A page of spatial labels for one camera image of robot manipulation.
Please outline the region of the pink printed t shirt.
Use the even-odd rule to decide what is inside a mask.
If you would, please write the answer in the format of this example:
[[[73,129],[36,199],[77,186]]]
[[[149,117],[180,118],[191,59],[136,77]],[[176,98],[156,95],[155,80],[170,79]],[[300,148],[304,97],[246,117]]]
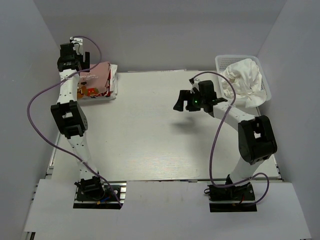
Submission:
[[[90,72],[81,72],[77,99],[106,97],[110,90],[111,64],[102,62]]]

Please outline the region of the red white t shirt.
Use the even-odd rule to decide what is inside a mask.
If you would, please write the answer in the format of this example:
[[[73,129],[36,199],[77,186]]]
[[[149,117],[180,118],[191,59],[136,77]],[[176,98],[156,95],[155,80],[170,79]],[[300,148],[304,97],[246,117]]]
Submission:
[[[93,101],[93,100],[113,100],[118,94],[118,66],[116,64],[111,64],[110,69],[110,89],[107,96],[100,96],[94,98],[77,99],[78,101]]]

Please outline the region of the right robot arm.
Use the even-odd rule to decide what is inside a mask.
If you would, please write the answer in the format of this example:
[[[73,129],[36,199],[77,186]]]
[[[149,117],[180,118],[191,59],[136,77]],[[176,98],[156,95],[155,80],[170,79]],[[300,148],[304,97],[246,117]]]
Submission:
[[[244,193],[244,185],[257,176],[256,170],[271,155],[277,152],[278,146],[270,119],[246,113],[232,105],[223,97],[218,98],[211,80],[194,81],[190,90],[181,90],[173,110],[197,112],[203,110],[210,116],[219,119],[209,157],[209,173],[213,172],[213,157],[223,124],[237,131],[238,151],[240,158],[227,176],[229,182],[217,185],[226,189],[226,195],[236,200]]]

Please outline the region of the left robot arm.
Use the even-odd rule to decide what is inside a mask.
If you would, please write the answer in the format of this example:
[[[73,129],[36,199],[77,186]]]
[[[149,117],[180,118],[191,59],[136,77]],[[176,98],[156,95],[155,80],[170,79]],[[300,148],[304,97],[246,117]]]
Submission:
[[[76,185],[88,186],[88,193],[99,200],[105,196],[106,187],[96,180],[95,175],[86,166],[95,172],[97,168],[92,163],[91,153],[87,143],[86,131],[88,121],[78,101],[78,83],[80,70],[90,68],[90,53],[83,52],[83,39],[72,37],[69,43],[60,46],[60,57],[57,61],[60,76],[59,96],[56,104],[50,107],[60,133],[69,142],[73,153],[81,158],[78,161],[79,180]]]

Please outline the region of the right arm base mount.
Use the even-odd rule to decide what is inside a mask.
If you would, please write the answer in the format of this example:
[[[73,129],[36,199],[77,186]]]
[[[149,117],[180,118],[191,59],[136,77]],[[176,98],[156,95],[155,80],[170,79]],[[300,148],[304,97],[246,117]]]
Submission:
[[[211,213],[247,213],[256,212],[256,197],[252,184],[217,188],[208,185],[203,191],[209,199]]]

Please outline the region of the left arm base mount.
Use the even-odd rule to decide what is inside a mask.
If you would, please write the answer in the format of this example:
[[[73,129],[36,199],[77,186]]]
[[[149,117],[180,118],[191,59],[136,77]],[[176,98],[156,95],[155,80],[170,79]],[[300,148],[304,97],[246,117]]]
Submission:
[[[96,176],[81,179],[74,183],[76,192],[73,202],[74,209],[120,210],[126,197],[126,183],[111,184],[102,182]]]

